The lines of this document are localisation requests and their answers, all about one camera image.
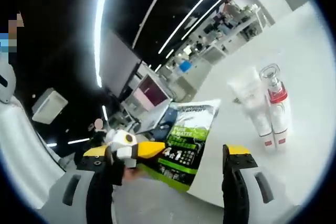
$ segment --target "white table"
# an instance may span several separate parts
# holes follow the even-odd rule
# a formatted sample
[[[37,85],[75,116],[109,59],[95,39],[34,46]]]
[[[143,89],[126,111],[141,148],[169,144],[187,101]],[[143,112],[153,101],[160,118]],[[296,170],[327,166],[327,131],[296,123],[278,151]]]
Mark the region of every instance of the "white table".
[[[222,145],[247,147],[259,166],[284,183],[293,204],[311,196],[328,166],[336,126],[336,76],[327,25],[307,3],[213,67],[194,101],[220,98],[218,117],[208,136],[201,164],[188,191],[223,206]],[[281,68],[289,92],[293,132],[284,153],[268,155],[226,81],[248,66]]]

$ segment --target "monitor screen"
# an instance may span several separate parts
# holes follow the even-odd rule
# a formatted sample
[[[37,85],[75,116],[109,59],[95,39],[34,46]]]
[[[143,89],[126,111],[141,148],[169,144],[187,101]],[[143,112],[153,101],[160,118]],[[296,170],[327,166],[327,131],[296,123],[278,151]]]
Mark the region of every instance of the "monitor screen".
[[[150,76],[144,78],[134,91],[133,95],[147,111],[168,99],[168,96]]]
[[[100,72],[102,83],[117,98],[124,93],[141,60],[111,30],[102,34]]]

